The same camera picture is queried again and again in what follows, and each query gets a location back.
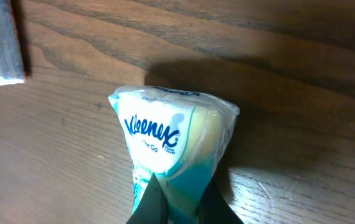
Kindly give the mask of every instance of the wooden surface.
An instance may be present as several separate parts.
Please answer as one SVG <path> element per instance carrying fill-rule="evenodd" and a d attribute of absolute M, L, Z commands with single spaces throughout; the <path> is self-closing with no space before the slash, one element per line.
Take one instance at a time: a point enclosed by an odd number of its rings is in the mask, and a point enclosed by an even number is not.
<path fill-rule="evenodd" d="M 240 107 L 216 177 L 245 223 L 355 223 L 355 1 L 14 2 L 32 75 L 0 87 L 1 224 L 127 221 L 124 84 Z"/>

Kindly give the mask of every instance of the kleenex tissue pack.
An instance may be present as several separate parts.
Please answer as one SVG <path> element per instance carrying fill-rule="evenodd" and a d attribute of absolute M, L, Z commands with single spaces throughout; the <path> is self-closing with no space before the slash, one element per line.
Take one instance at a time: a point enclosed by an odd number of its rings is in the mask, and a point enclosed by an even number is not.
<path fill-rule="evenodd" d="M 190 223 L 229 143 L 239 108 L 206 93 L 123 86 L 109 97 L 133 160 L 133 212 L 154 173 L 173 223 Z"/>

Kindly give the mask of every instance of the kleenex logo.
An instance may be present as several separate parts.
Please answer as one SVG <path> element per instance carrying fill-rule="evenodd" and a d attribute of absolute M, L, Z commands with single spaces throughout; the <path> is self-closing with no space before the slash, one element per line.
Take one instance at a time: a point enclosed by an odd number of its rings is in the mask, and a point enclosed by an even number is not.
<path fill-rule="evenodd" d="M 183 91 L 183 90 L 172 90 L 172 89 L 168 89 L 168 88 L 164 88 L 164 87 L 160 87 L 160 86 L 152 86 L 152 88 L 155 88 L 157 90 L 162 90 L 168 93 L 177 93 L 180 94 L 182 96 L 199 96 L 199 93 L 196 92 L 192 92 L 192 91 Z"/>
<path fill-rule="evenodd" d="M 170 143 L 169 140 L 171 140 L 173 136 L 178 135 L 179 130 L 175 130 L 172 133 L 169 133 L 171 129 L 170 126 L 167 126 L 164 129 L 163 124 L 160 124 L 158 126 L 156 122 L 147 121 L 147 119 L 144 119 L 142 121 L 137 120 L 137 114 L 132 116 L 130 124 L 128 124 L 128 121 L 125 119 L 125 124 L 131 136 L 136 133 L 147 134 L 148 136 L 152 134 L 154 138 L 157 138 L 160 141 L 163 140 L 163 147 L 165 145 L 167 145 L 167 147 L 174 147 L 178 143 L 178 138 L 175 138 L 174 143 Z"/>

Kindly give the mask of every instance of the tabletop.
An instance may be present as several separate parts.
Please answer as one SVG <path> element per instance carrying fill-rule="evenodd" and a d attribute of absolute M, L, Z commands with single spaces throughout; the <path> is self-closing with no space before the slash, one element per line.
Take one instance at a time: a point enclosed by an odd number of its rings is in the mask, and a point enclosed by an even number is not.
<path fill-rule="evenodd" d="M 0 224 L 129 219 L 122 85 L 240 107 L 215 179 L 244 223 L 355 223 L 355 1 L 14 7 L 28 77 L 0 86 Z"/>

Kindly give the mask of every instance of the black object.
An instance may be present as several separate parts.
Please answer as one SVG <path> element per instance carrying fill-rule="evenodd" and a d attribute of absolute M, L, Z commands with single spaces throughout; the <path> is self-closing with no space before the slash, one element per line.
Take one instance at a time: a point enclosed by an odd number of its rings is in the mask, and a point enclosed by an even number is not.
<path fill-rule="evenodd" d="M 150 182 L 140 200 L 139 206 L 126 224 L 167 224 L 168 203 L 156 176 Z M 234 223 L 242 221 L 230 209 L 219 193 L 215 181 L 209 182 L 198 206 L 199 224 Z"/>

